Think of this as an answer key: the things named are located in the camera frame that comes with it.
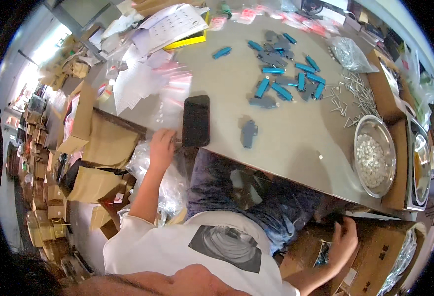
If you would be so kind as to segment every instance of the white t-shirt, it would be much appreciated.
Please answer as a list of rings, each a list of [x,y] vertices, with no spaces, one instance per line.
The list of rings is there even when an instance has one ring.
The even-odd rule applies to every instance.
[[[134,216],[103,248],[105,271],[129,274],[154,271],[172,276],[202,264],[227,285],[253,296],[291,295],[299,291],[282,281],[258,224],[242,214],[202,212],[184,223],[156,228]]]

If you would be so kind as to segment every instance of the graphic print on t-shirt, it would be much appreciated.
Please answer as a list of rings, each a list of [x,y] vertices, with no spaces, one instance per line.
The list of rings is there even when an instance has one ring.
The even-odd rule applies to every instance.
[[[261,250],[256,247],[257,244],[251,235],[238,229],[201,225],[189,247],[241,270],[260,273]]]

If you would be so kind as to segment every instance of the hand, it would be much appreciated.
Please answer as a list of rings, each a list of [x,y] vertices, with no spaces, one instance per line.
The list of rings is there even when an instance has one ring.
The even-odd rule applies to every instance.
[[[356,224],[353,219],[343,217],[343,226],[335,223],[335,233],[332,238],[332,245],[329,251],[329,263],[327,267],[337,275],[358,245],[358,236],[356,234]]]
[[[150,143],[150,167],[149,169],[164,174],[173,161],[174,136],[176,131],[161,128],[157,131]]]

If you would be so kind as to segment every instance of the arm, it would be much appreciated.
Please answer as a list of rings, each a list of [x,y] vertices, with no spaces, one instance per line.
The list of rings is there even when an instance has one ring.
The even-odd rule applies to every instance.
[[[344,217],[343,228],[340,224],[335,223],[335,233],[330,246],[328,264],[319,268],[304,269],[286,277],[284,280],[296,287],[301,296],[307,296],[341,271],[357,245],[358,237],[356,235],[355,221]]]
[[[160,129],[153,135],[150,143],[150,167],[144,175],[129,215],[142,218],[150,223],[155,222],[159,186],[166,169],[173,161],[175,134],[173,130]]]

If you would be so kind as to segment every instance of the packing tape roll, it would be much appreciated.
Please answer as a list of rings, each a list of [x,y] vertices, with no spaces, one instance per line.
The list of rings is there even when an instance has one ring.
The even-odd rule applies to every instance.
[[[112,89],[113,86],[109,85],[108,83],[102,84],[99,87],[99,97],[97,98],[97,101],[103,103],[108,100],[108,98],[110,98],[112,95]]]

